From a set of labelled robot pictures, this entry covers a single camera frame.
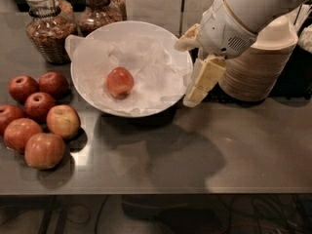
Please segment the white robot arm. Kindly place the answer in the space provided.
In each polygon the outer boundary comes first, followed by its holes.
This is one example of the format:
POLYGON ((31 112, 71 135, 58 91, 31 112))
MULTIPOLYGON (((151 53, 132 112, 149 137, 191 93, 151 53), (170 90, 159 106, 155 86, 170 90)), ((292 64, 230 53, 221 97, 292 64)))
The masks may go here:
POLYGON ((225 62, 245 52, 271 21, 308 0, 214 0, 201 21, 176 41, 181 52, 198 49, 183 104, 195 107, 225 72, 225 62))

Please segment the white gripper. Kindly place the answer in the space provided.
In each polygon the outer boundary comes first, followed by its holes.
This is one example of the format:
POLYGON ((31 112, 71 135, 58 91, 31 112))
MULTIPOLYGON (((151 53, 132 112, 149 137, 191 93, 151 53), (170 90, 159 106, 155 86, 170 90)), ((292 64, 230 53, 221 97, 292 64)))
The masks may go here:
POLYGON ((234 59, 241 55, 255 42, 256 36, 235 18, 225 0, 214 0, 202 15, 200 26, 193 24, 174 44, 180 52, 201 45, 206 53, 214 54, 196 59, 183 104, 187 107, 199 105, 224 74, 224 58, 234 59))

